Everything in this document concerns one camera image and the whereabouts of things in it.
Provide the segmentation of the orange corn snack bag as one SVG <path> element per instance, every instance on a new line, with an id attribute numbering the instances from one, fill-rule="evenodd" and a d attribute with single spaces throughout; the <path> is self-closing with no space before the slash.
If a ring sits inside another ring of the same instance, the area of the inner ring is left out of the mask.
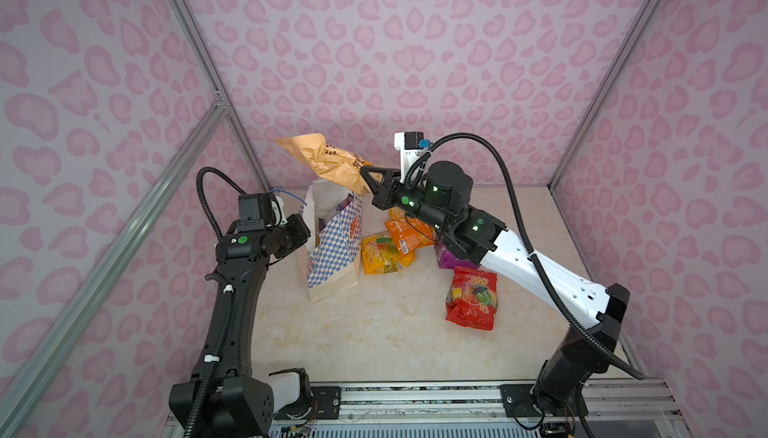
<path id="1" fill-rule="evenodd" d="M 404 217 L 385 223 L 398 253 L 407 256 L 417 249 L 434 245 L 433 229 L 415 218 Z"/>

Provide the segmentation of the yellow fruit candy bag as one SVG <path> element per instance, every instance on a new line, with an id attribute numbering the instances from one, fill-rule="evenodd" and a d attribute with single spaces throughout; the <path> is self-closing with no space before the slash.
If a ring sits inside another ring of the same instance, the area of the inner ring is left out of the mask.
<path id="1" fill-rule="evenodd" d="M 384 275 L 404 271 L 415 254 L 401 255 L 391 235 L 382 232 L 362 239 L 361 259 L 366 275 Z"/>

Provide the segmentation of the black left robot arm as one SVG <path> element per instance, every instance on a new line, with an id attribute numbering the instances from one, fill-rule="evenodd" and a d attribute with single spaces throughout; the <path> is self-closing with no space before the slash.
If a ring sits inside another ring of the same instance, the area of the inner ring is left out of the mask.
<path id="1" fill-rule="evenodd" d="M 230 227 L 216 245 L 207 280 L 217 295 L 200 356 L 186 383 L 172 387 L 169 407 L 187 437 L 264 436 L 281 411 L 313 409 L 306 371 L 254 377 L 251 343 L 258 297 L 271 263 L 302 247 L 311 233 L 298 214 L 259 230 Z"/>

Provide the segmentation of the checkered paper bag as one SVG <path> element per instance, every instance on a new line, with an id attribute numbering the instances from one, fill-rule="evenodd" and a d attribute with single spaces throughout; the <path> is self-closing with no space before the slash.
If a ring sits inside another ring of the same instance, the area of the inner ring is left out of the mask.
<path id="1" fill-rule="evenodd" d="M 315 180 L 309 187 L 301 216 L 311 236 L 299 250 L 299 264 L 305 276 L 309 299 L 318 302 L 356 286 L 359 282 L 362 244 L 363 200 L 354 201 L 342 212 L 334 207 L 348 189 Z"/>

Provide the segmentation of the tan paper snack bag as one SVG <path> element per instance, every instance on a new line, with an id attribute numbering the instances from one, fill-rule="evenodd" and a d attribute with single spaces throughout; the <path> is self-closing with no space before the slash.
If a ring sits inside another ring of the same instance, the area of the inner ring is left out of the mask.
<path id="1" fill-rule="evenodd" d="M 356 155 L 328 145 L 322 134 L 280 138 L 276 144 L 309 168 L 319 178 L 358 195 L 370 191 L 360 170 L 370 163 Z"/>

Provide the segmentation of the purple white snack bag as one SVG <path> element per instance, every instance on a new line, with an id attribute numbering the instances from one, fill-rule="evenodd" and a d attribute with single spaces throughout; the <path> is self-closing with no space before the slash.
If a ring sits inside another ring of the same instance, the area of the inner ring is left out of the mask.
<path id="1" fill-rule="evenodd" d="M 340 201 L 334 207 L 334 211 L 336 213 L 342 212 L 345 208 L 347 208 L 354 201 L 354 198 L 355 198 L 355 194 L 354 193 L 348 194 L 342 201 Z"/>

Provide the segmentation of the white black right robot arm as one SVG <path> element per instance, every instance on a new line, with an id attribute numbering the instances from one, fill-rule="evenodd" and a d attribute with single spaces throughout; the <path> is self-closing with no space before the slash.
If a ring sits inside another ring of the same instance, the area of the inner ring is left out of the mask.
<path id="1" fill-rule="evenodd" d="M 420 182 L 407 184 L 403 172 L 365 167 L 361 176 L 372 203 L 381 210 L 400 209 L 425 223 L 457 258 L 506 278 L 524 297 L 538 298 L 562 313 L 568 328 L 542 365 L 526 403 L 555 414 L 584 406 L 586 381 L 625 362 L 615 349 L 630 293 L 621 285 L 590 281 L 536 251 L 522 224 L 508 225 L 502 214 L 507 193 L 473 192 L 470 177 L 456 164 L 433 164 Z"/>

